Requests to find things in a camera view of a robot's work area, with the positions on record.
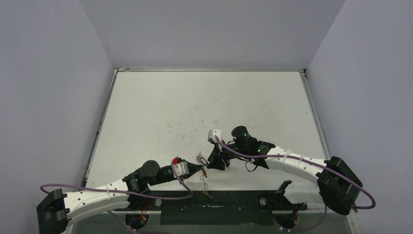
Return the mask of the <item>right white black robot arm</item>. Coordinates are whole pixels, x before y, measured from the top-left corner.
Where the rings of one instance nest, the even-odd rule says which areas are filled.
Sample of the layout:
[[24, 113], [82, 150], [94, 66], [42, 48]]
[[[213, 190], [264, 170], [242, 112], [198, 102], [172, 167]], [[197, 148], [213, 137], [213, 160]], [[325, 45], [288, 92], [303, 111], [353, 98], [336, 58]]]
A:
[[312, 183], [294, 185], [276, 194], [275, 202], [281, 209], [296, 203], [325, 204], [340, 215], [348, 215], [355, 208], [362, 182], [340, 157], [320, 159], [295, 154], [290, 150], [252, 137], [245, 126], [231, 132], [233, 141], [225, 143], [222, 132], [210, 130], [208, 141], [214, 145], [208, 158], [208, 168], [224, 171], [233, 159], [246, 161], [255, 168], [283, 171]]

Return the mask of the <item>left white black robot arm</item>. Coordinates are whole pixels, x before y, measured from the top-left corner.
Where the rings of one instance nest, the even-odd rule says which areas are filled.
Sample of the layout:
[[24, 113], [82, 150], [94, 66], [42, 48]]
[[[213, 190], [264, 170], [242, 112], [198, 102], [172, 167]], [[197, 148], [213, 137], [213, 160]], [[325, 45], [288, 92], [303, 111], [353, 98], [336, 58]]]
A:
[[[124, 178], [97, 188], [68, 184], [42, 185], [40, 189], [47, 196], [36, 207], [39, 233], [61, 234], [68, 226], [107, 211], [129, 206], [133, 210], [139, 210], [145, 205], [145, 198], [189, 199], [193, 196], [193, 191], [183, 180], [203, 169], [202, 165], [176, 157], [170, 165], [164, 167], [154, 160], [148, 160]], [[181, 197], [150, 195], [151, 186], [174, 180], [178, 180], [189, 194]]]

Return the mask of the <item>metal key holder ring plate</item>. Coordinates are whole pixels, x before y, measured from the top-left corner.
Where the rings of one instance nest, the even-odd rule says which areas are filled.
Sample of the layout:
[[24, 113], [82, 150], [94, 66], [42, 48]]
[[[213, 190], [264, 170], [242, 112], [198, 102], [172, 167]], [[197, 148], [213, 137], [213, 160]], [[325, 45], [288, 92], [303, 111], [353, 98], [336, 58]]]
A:
[[196, 161], [202, 165], [202, 175], [200, 176], [200, 180], [203, 182], [202, 192], [206, 195], [209, 199], [212, 199], [213, 196], [208, 192], [208, 184], [206, 183], [207, 172], [206, 167], [208, 165], [208, 161], [203, 157], [202, 153], [199, 152], [196, 156]]

